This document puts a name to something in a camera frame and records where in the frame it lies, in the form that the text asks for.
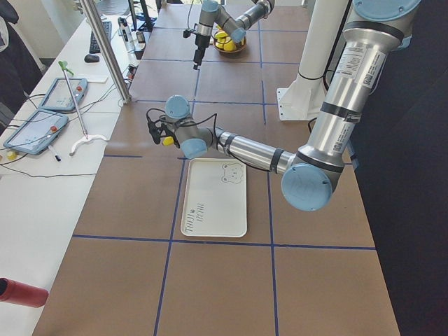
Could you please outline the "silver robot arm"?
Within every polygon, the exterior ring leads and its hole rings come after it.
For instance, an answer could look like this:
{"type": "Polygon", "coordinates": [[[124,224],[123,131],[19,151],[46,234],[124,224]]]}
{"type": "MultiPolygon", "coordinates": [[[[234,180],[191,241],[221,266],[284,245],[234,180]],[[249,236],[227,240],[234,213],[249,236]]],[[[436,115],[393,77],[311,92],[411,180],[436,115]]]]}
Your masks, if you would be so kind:
{"type": "Polygon", "coordinates": [[[162,135],[183,154],[198,158],[209,148],[243,163],[280,174],[286,201],[316,211],[330,200],[344,170],[343,152],[388,54],[406,48],[418,1],[317,1],[297,78],[277,93],[282,120],[313,119],[307,143],[289,153],[227,132],[202,128],[188,101],[168,98],[160,126],[149,128],[154,142],[162,135]]]}
{"type": "Polygon", "coordinates": [[[253,1],[254,5],[237,18],[233,18],[223,5],[216,1],[203,1],[199,20],[191,33],[195,35],[197,49],[193,57],[193,69],[202,65],[206,49],[212,36],[215,24],[222,28],[235,42],[241,42],[257,21],[267,18],[274,10],[275,0],[253,1]]]}

